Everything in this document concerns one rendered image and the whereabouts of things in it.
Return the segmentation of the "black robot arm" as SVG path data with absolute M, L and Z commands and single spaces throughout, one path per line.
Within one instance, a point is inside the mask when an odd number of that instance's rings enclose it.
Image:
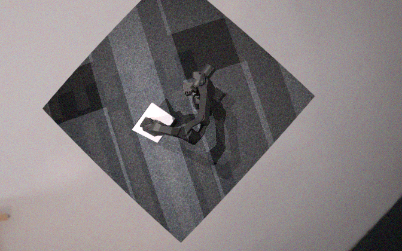
M 192 145 L 195 145 L 205 134 L 205 130 L 210 123 L 209 113 L 211 96 L 214 94 L 215 90 L 215 86 L 210 80 L 210 77 L 215 73 L 215 71 L 215 68 L 209 64 L 206 64 L 200 71 L 200 76 L 195 77 L 193 82 L 183 83 L 183 90 L 186 96 L 191 96 L 191 94 L 195 93 L 197 90 L 200 93 L 199 113 L 196 119 L 188 122 L 185 127 L 175 128 L 169 127 L 159 120 L 156 121 L 145 117 L 143 122 L 140 124 L 140 127 L 142 127 L 143 131 L 154 137 L 162 136 L 164 134 L 178 137 Z M 198 124 L 201 125 L 199 131 L 197 132 L 192 128 Z

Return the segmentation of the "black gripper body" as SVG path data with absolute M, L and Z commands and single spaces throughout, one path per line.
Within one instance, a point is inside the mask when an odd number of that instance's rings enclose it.
M 195 79 L 195 77 L 197 77 L 197 76 L 200 76 L 199 73 L 200 73 L 200 71 L 192 72 L 192 77 L 193 77 L 193 79 Z M 198 90 L 196 91 L 196 94 L 197 94 L 197 97 L 194 98 L 194 102 L 195 102 L 195 105 L 199 105 L 199 102 L 200 102 L 200 93 L 199 93 Z

